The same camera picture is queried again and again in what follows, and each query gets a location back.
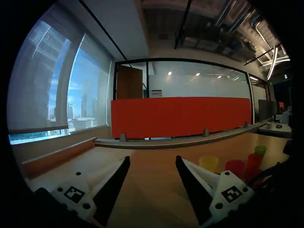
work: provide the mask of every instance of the table surface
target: table surface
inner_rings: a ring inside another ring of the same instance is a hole
[[[277,125],[282,125],[282,128],[276,128]],[[267,124],[264,125],[263,127],[260,127],[259,130],[261,131],[269,131],[269,132],[287,132],[291,133],[291,128],[288,126],[288,124],[284,123],[275,123],[271,122],[271,128],[267,128]]]
[[[224,171],[232,159],[247,160],[256,146],[266,146],[262,170],[285,161],[287,139],[245,133],[209,144],[173,149],[133,150],[94,147],[39,177],[27,180],[34,191],[49,191],[76,172],[84,175],[127,155],[131,165],[108,221],[108,228],[117,227],[197,227],[197,219],[175,167],[177,155],[198,165],[200,157],[219,158],[216,172]]]

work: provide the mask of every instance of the computer monitor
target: computer monitor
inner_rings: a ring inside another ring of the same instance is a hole
[[[259,100],[260,121],[266,120],[277,113],[276,101]]]

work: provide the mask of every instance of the red cup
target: red cup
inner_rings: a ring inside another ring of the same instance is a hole
[[[247,179],[245,179],[245,183],[248,183],[249,181],[251,181],[256,175],[258,175],[261,172],[260,169],[257,169],[255,172],[251,173],[251,176],[247,177]],[[257,181],[255,181],[254,183],[252,183],[252,185],[250,186],[251,189],[255,190],[257,187],[260,186],[260,184],[263,182],[263,178],[258,179]]]
[[[260,153],[249,154],[247,160],[247,167],[244,172],[245,180],[251,180],[258,173],[262,159],[263,155]]]
[[[238,178],[241,178],[243,176],[245,166],[246,164],[242,160],[231,160],[226,163],[225,170],[229,170]]]

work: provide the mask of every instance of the roller shade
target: roller shade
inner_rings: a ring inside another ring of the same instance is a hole
[[[85,34],[68,88],[69,132],[107,124],[108,81],[113,58]]]
[[[9,83],[10,134],[68,128],[67,87],[83,35],[57,6],[32,28],[16,58]]]

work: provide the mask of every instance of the green cup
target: green cup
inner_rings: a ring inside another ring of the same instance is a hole
[[[264,156],[266,149],[267,149],[266,146],[257,146],[257,147],[255,147],[254,152],[259,153]]]

